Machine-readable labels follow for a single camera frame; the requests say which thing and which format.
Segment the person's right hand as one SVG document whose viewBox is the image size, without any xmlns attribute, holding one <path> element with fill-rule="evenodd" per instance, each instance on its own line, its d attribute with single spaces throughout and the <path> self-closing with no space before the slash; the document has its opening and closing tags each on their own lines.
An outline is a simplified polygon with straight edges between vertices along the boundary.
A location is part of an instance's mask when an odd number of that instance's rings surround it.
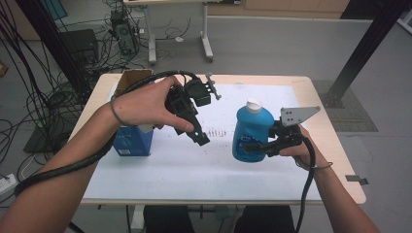
<svg viewBox="0 0 412 233">
<path fill-rule="evenodd" d="M 315 143 L 313 142 L 309 132 L 306 128 L 302 125 L 299 126 L 301 134 L 307 138 L 311 145 L 313 146 L 314 153 L 315 153 L 315 164 L 310 164 L 310 152 L 307 146 L 302 143 L 298 146 L 289 147 L 280 151 L 281 156 L 291 156 L 296 164 L 301 167 L 302 169 L 309 170 L 310 168 L 315 169 L 323 169 L 329 166 L 329 163 L 326 161 L 320 150 L 317 148 Z"/>
</svg>

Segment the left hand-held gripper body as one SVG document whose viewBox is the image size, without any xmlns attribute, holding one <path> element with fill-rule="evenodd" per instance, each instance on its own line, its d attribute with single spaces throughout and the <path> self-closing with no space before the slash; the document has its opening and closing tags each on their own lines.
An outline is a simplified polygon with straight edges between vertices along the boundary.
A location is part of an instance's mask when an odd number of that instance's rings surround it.
<svg viewBox="0 0 412 233">
<path fill-rule="evenodd" d="M 184 85 L 175 85 L 169 90 L 165 102 L 166 109 L 173 115 L 189 121 L 193 126 L 199 126 L 196 107 L 209 105 L 212 94 L 217 100 L 222 97 L 215 88 L 211 73 L 206 75 L 205 83 L 193 73 L 181 72 L 181 75 L 189 76 L 191 80 Z"/>
</svg>

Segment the black case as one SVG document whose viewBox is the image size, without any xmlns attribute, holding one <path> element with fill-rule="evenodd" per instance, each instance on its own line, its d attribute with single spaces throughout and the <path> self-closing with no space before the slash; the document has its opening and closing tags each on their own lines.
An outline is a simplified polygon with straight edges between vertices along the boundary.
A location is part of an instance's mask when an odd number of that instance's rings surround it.
<svg viewBox="0 0 412 233">
<path fill-rule="evenodd" d="M 79 65 L 98 61 L 98 42 L 92 29 L 61 32 L 63 43 Z"/>
</svg>

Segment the blue bottle with white cap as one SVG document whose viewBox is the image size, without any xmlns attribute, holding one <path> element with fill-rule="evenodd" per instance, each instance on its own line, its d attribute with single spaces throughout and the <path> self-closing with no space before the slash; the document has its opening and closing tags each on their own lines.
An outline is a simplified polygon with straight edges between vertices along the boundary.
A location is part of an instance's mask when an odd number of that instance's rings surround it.
<svg viewBox="0 0 412 233">
<path fill-rule="evenodd" d="M 266 144 L 269 128 L 274 124 L 274 117 L 256 98 L 249 98 L 246 105 L 236 114 L 237 122 L 232 140 L 232 155 L 243 162 L 261 162 L 265 153 L 245 151 L 244 143 Z"/>
</svg>

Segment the white power strip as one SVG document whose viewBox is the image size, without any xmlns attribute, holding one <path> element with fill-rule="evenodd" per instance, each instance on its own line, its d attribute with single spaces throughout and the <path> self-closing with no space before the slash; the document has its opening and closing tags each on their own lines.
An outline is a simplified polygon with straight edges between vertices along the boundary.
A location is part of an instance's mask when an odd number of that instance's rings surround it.
<svg viewBox="0 0 412 233">
<path fill-rule="evenodd" d="M 17 179 L 14 174 L 10 174 L 0 179 L 0 195 L 14 189 L 17 185 Z"/>
</svg>

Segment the grey tape piece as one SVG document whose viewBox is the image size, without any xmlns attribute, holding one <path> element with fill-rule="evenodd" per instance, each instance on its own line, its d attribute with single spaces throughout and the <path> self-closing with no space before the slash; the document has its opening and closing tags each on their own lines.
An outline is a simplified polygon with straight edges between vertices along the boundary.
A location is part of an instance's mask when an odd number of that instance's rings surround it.
<svg viewBox="0 0 412 233">
<path fill-rule="evenodd" d="M 359 183 L 360 185 L 367 185 L 369 184 L 367 178 L 361 178 L 358 175 L 346 175 L 347 182 Z"/>
</svg>

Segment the white foam mat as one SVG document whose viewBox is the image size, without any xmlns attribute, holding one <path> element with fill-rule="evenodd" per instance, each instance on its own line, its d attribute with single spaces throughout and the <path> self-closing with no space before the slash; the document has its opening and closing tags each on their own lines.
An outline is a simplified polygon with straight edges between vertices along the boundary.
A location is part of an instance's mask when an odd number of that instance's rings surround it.
<svg viewBox="0 0 412 233">
<path fill-rule="evenodd" d="M 296 202 L 307 172 L 289 157 L 246 163 L 232 156 L 238 109 L 253 97 L 274 117 L 298 105 L 289 85 L 218 84 L 221 99 L 197 109 L 210 142 L 194 143 L 171 127 L 156 130 L 151 154 L 119 156 L 110 150 L 98 163 L 86 202 Z"/>
</svg>

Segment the blue cardboard box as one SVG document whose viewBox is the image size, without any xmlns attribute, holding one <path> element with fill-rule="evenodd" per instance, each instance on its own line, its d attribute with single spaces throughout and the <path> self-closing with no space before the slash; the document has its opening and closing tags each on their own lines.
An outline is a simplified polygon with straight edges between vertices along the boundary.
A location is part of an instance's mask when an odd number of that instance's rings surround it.
<svg viewBox="0 0 412 233">
<path fill-rule="evenodd" d="M 153 73 L 148 69 L 126 70 L 122 73 L 117 87 L 112 87 L 113 95 L 120 96 L 128 87 L 142 81 Z M 146 126 L 122 126 L 113 142 L 119 156 L 149 156 L 154 131 Z"/>
</svg>

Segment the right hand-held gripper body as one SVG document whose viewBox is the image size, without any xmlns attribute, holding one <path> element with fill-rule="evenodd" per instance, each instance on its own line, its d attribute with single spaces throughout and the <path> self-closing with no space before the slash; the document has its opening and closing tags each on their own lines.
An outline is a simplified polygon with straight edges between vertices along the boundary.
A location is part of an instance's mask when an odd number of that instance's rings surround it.
<svg viewBox="0 0 412 233">
<path fill-rule="evenodd" d="M 279 153 L 281 150 L 298 146 L 302 143 L 299 124 L 316 114 L 321 108 L 299 107 L 282 108 L 280 117 L 269 129 L 269 137 L 274 141 L 269 143 L 269 153 Z"/>
</svg>

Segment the person's left leg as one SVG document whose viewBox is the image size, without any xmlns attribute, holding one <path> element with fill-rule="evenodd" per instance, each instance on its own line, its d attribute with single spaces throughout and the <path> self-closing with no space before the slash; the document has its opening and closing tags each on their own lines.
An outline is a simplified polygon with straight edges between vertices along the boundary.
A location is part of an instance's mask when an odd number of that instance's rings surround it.
<svg viewBox="0 0 412 233">
<path fill-rule="evenodd" d="M 146 233 L 195 233 L 187 206 L 147 205 L 143 216 Z"/>
</svg>

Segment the dark floor plate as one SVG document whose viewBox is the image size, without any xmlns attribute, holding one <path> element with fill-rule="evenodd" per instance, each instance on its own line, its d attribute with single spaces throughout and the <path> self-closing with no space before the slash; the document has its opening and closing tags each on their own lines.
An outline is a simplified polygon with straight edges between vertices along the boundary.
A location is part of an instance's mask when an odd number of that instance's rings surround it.
<svg viewBox="0 0 412 233">
<path fill-rule="evenodd" d="M 36 128 L 23 148 L 26 153 L 57 152 L 71 136 L 72 127 Z"/>
</svg>

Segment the person's right leg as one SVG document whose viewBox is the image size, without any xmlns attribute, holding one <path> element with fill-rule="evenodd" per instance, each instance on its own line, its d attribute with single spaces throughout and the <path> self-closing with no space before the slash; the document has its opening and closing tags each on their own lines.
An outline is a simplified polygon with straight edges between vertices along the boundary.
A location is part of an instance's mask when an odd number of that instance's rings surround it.
<svg viewBox="0 0 412 233">
<path fill-rule="evenodd" d="M 289 206 L 246 206 L 233 233 L 294 233 Z"/>
</svg>

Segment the black computer tower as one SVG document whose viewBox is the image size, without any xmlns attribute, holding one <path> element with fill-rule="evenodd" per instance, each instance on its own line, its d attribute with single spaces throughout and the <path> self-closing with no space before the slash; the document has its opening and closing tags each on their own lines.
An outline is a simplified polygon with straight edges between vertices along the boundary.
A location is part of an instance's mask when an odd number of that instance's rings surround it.
<svg viewBox="0 0 412 233">
<path fill-rule="evenodd" d="M 119 40 L 120 53 L 123 55 L 136 53 L 136 38 L 126 18 L 125 11 L 111 11 L 110 21 L 114 33 Z"/>
</svg>

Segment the person's leg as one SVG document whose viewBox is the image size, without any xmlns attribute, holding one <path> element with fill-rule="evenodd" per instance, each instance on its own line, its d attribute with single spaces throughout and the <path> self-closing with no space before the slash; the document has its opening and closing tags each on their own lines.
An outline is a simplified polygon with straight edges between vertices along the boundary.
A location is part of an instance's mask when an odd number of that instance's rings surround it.
<svg viewBox="0 0 412 233">
<path fill-rule="evenodd" d="M 147 205 L 143 216 L 146 233 L 195 233 L 187 206 Z"/>
<path fill-rule="evenodd" d="M 246 206 L 233 233 L 294 233 L 289 206 Z"/>
</svg>

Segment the wooden cabinet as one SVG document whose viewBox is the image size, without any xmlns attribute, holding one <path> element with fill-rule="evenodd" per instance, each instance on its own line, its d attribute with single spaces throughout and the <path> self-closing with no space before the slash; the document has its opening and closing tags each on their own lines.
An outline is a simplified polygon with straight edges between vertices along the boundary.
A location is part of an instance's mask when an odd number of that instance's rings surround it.
<svg viewBox="0 0 412 233">
<path fill-rule="evenodd" d="M 332 18 L 342 16 L 350 0 L 235 0 L 210 4 L 210 16 Z"/>
</svg>

